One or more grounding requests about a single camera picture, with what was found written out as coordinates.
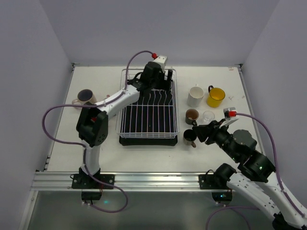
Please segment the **white faceted mug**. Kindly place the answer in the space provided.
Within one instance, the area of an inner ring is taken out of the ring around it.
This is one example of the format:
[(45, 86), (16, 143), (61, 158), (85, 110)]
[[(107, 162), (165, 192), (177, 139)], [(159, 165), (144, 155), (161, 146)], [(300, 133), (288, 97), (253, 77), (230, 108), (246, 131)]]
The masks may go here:
[(190, 88), (188, 98), (187, 98), (187, 105), (190, 107), (198, 107), (202, 102), (204, 97), (204, 90), (198, 85), (195, 85)]

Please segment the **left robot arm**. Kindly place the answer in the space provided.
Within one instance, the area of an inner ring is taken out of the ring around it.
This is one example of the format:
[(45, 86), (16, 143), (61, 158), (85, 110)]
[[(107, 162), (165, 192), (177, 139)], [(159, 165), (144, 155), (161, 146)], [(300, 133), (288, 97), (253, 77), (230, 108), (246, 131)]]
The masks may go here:
[(114, 187), (102, 178), (99, 165), (100, 147), (108, 136), (108, 122), (130, 104), (149, 96), (152, 90), (168, 92), (173, 87), (173, 70), (165, 69), (165, 61), (155, 59), (148, 62), (133, 78), (129, 77), (126, 68), (124, 86), (120, 91), (100, 102), (83, 104), (76, 126), (82, 140), (83, 161), (79, 172), (72, 176), (74, 189)]

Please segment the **aluminium mounting rail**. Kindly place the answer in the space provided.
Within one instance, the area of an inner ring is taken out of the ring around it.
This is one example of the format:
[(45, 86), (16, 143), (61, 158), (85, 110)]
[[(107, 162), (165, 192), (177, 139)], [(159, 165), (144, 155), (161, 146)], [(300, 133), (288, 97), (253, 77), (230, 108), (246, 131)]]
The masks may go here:
[[(83, 185), (73, 188), (75, 172), (36, 172), (32, 191), (84, 191), (98, 192)], [(204, 183), (204, 172), (103, 172), (102, 181), (120, 187), (125, 192), (220, 192), (226, 186)]]

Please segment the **brown striped mug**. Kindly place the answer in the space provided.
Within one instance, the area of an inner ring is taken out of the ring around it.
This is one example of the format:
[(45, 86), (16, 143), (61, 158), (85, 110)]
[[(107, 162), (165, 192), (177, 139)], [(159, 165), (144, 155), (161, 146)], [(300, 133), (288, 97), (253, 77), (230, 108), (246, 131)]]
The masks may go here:
[(195, 140), (197, 138), (196, 133), (192, 129), (187, 129), (183, 133), (183, 142), (187, 146), (196, 148)]

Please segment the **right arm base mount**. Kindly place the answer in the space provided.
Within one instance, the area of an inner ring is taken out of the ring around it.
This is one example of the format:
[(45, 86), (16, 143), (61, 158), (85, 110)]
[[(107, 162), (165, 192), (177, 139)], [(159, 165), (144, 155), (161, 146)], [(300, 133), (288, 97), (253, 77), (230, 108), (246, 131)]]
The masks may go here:
[(226, 181), (219, 177), (213, 170), (198, 175), (201, 190), (212, 190), (212, 199), (218, 205), (229, 205), (233, 199), (232, 189), (226, 186)]

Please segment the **clear drinking glass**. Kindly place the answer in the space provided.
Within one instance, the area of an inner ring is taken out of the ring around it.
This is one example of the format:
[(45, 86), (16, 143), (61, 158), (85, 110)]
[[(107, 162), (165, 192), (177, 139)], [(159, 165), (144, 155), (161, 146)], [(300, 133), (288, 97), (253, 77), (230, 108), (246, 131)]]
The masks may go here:
[(201, 125), (208, 125), (215, 119), (215, 115), (212, 111), (205, 111), (201, 117)]

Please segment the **yellow mug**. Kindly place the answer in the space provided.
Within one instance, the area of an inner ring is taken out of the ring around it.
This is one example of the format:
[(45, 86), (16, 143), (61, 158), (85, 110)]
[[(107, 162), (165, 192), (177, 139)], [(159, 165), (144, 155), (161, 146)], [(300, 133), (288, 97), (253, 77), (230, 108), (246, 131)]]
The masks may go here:
[(217, 108), (221, 105), (225, 98), (225, 92), (221, 88), (216, 88), (210, 85), (208, 87), (207, 104), (209, 107)]

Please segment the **light pink mug dark interior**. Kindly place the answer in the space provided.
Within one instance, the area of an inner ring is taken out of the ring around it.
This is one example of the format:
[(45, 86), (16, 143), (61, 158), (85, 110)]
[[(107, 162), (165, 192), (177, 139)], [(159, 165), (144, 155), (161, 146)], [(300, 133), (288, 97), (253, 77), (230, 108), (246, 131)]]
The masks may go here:
[(74, 99), (71, 104), (75, 105), (76, 109), (82, 109), (80, 105), (85, 105), (86, 103), (96, 104), (97, 99), (94, 93), (90, 89), (83, 89), (77, 94), (77, 98)]

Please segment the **black tumbler cup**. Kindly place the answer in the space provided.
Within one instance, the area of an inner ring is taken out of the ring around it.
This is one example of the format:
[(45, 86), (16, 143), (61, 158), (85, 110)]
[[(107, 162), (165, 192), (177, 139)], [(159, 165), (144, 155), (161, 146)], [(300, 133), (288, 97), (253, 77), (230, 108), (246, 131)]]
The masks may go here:
[(199, 118), (199, 112), (196, 109), (188, 109), (185, 113), (185, 122), (188, 125), (197, 126), (197, 119)]

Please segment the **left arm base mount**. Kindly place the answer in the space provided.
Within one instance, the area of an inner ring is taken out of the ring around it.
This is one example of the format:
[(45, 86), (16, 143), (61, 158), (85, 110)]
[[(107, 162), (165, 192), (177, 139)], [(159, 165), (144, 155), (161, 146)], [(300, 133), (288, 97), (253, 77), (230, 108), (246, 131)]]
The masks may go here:
[(100, 174), (97, 172), (94, 174), (94, 178), (97, 180), (106, 183), (103, 185), (95, 180), (93, 180), (89, 175), (85, 174), (83, 171), (79, 173), (71, 174), (70, 178), (72, 179), (71, 188), (72, 189), (81, 189), (81, 200), (83, 202), (90, 202), (93, 204), (93, 201), (99, 201), (102, 197), (102, 191), (104, 189), (113, 189), (115, 175), (114, 174)]

